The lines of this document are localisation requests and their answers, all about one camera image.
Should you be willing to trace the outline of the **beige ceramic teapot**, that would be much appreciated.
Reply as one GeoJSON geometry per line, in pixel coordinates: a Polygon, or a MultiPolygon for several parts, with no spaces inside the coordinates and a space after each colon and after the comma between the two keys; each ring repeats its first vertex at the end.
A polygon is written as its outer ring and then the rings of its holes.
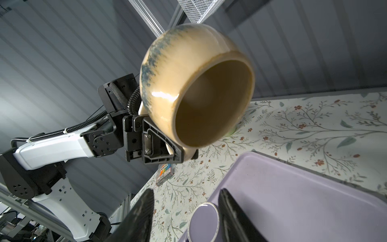
{"type": "Polygon", "coordinates": [[[205,24],[177,25],[146,52],[139,112],[188,161],[235,127],[254,88],[252,64],[229,37],[205,24]]]}

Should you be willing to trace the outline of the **purple mug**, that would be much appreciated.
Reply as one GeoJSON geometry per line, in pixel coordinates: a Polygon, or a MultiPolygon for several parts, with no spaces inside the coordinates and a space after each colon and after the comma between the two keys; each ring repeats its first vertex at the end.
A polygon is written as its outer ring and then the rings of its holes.
{"type": "Polygon", "coordinates": [[[220,215],[213,203],[199,205],[187,228],[187,242],[221,242],[220,215]]]}

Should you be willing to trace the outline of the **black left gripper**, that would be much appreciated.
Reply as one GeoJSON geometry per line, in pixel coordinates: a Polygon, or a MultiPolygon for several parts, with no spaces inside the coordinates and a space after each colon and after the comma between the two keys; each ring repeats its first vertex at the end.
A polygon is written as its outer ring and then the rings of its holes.
{"type": "Polygon", "coordinates": [[[183,148],[165,136],[149,115],[127,115],[122,123],[127,162],[141,158],[145,164],[183,163],[183,148]]]}

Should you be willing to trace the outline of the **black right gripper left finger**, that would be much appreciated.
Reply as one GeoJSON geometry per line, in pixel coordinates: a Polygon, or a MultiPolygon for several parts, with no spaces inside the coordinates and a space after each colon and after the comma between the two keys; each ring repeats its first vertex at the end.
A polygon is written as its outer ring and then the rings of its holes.
{"type": "Polygon", "coordinates": [[[154,215],[154,192],[143,192],[129,214],[105,242],[149,242],[154,215]]]}

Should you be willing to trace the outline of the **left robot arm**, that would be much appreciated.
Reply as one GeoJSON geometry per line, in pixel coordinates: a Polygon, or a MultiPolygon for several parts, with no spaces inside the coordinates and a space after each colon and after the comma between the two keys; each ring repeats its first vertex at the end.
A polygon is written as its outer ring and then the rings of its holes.
{"type": "Polygon", "coordinates": [[[29,138],[15,138],[1,154],[1,174],[16,197],[44,206],[78,242],[102,242],[110,236],[107,216],[93,211],[74,191],[64,164],[72,159],[104,157],[120,148],[126,159],[146,164],[182,163],[187,154],[140,114],[140,87],[133,74],[101,85],[105,111],[72,127],[29,138]]]}

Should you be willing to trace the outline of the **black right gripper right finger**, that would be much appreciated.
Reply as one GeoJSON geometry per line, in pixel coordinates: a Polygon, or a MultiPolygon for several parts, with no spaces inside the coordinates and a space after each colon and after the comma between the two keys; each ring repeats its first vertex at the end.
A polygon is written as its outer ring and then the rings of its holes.
{"type": "Polygon", "coordinates": [[[220,190],[218,208],[224,242],[267,242],[227,189],[220,190]]]}

